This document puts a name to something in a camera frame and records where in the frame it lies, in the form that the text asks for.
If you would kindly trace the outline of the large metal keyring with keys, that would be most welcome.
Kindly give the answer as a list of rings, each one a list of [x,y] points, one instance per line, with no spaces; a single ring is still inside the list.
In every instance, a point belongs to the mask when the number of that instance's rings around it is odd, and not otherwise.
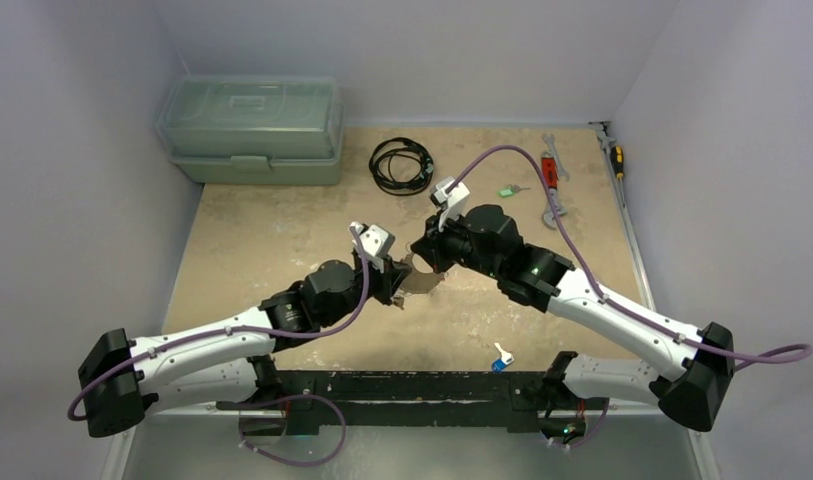
[[[445,280],[446,273],[422,272],[418,270],[415,266],[415,254],[412,252],[406,254],[401,262],[411,268],[411,272],[405,276],[393,296],[393,304],[403,310],[405,299],[408,296],[429,294]]]

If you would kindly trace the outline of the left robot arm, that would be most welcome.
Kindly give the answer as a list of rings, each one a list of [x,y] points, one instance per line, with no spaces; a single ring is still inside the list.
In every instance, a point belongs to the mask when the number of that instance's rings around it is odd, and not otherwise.
[[[104,438],[179,406],[271,407],[280,382],[263,366],[270,355],[339,333],[370,299],[395,304],[412,272],[389,256],[353,258],[327,261],[260,304],[208,325],[138,338],[123,328],[105,332],[78,367],[81,390],[68,419]]]

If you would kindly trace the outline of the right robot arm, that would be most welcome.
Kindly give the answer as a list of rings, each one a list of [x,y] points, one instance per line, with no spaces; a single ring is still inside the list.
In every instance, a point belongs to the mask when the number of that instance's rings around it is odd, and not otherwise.
[[[490,277],[512,302],[576,322],[637,356],[611,368],[576,356],[544,379],[551,404],[622,398],[655,405],[692,430],[714,426],[735,374],[728,328],[683,324],[607,288],[595,290],[571,260],[526,242],[498,205],[480,205],[456,220],[431,216],[410,250],[436,273],[461,266]]]

